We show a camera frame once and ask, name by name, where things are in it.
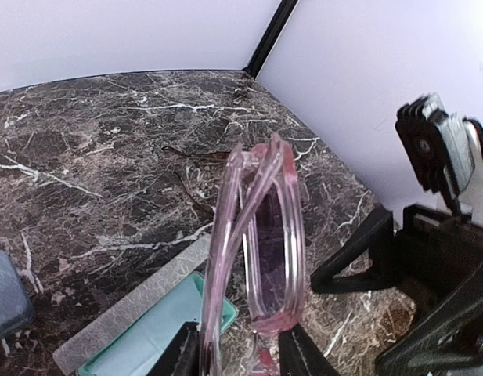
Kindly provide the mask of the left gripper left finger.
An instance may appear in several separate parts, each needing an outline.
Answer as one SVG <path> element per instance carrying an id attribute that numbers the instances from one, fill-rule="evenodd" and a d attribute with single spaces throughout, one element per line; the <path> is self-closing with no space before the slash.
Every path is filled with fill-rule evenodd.
<path id="1" fill-rule="evenodd" d="M 185 322 L 147 376 L 198 376 L 199 350 L 198 323 Z"/>

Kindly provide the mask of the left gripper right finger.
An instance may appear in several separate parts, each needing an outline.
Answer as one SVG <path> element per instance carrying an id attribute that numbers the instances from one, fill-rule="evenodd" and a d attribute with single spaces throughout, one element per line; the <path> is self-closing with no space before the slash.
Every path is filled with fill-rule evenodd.
<path id="1" fill-rule="evenodd" d="M 339 376 L 305 329 L 295 325 L 279 333 L 279 368 L 283 376 Z"/>

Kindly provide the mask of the teal glasses case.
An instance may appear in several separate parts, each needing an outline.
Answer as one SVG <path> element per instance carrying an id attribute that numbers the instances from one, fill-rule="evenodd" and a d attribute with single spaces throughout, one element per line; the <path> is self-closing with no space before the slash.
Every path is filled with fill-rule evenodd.
<path id="1" fill-rule="evenodd" d="M 207 258 L 203 235 L 61 345 L 65 375 L 146 375 L 186 321 L 199 322 Z"/>

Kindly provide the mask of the pink frame sunglasses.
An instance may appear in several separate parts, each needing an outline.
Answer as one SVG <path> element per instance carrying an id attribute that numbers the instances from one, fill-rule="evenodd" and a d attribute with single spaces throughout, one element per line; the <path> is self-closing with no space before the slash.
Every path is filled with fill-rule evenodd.
<path id="1" fill-rule="evenodd" d="M 223 299 L 243 252 L 254 336 L 248 375 L 278 375 L 270 343 L 301 319 L 306 296 L 305 234 L 290 144 L 272 133 L 226 159 L 214 211 L 200 322 L 199 373 L 220 375 Z"/>

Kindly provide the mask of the blue cleaning cloth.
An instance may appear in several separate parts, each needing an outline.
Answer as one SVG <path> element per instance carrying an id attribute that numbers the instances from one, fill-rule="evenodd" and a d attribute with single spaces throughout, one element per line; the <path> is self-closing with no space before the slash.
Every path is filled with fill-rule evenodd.
<path id="1" fill-rule="evenodd" d="M 0 341 L 34 320 L 31 300 L 12 259 L 0 250 Z"/>

